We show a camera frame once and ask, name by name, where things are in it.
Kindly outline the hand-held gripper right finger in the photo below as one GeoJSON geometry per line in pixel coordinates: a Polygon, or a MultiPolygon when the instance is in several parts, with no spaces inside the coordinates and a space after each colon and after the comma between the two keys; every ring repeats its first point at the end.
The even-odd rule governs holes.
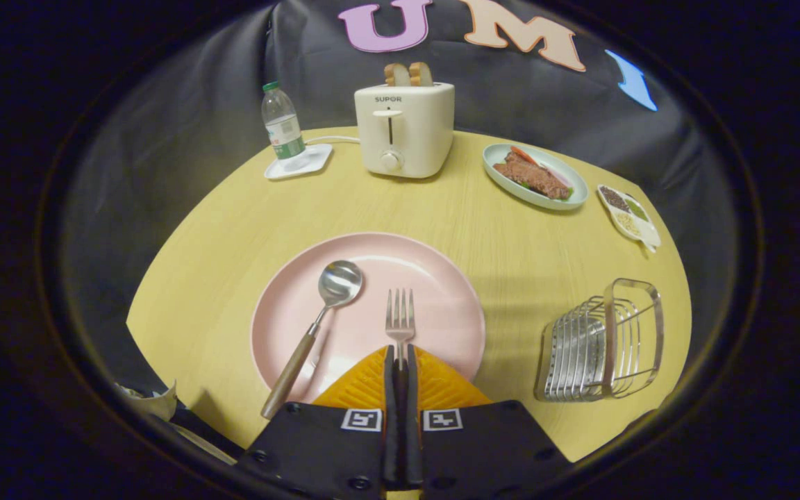
{"type": "Polygon", "coordinates": [[[406,474],[423,499],[553,496],[571,463],[521,401],[486,399],[456,370],[406,348],[406,474]]]}

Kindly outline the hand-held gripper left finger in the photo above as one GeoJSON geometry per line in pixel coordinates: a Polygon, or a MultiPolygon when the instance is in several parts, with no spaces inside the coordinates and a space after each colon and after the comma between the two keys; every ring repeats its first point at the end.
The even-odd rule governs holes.
{"type": "Polygon", "coordinates": [[[397,480],[391,346],[363,358],[311,404],[286,402],[237,468],[301,499],[382,499],[397,480]]]}

